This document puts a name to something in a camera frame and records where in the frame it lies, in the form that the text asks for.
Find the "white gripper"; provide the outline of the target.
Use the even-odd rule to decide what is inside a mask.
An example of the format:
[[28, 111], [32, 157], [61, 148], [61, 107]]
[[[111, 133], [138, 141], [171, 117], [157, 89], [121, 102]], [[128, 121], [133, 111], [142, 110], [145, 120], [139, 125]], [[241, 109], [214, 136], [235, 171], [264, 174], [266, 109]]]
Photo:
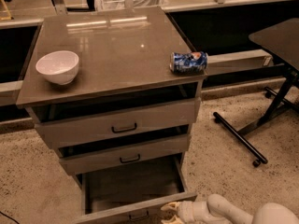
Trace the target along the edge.
[[162, 219], [162, 224], [194, 223], [194, 202], [171, 202], [161, 207], [162, 211], [178, 211], [178, 216], [173, 215], [170, 219]]

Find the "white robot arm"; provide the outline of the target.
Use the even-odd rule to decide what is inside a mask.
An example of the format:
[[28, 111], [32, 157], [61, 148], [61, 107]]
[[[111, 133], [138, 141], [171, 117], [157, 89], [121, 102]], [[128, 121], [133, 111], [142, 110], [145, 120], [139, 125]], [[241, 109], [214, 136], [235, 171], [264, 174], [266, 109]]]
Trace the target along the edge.
[[171, 202], [162, 211], [174, 211], [163, 224], [299, 224], [299, 218], [287, 207], [278, 203], [266, 203], [254, 215], [234, 206], [219, 194], [211, 194], [204, 202]]

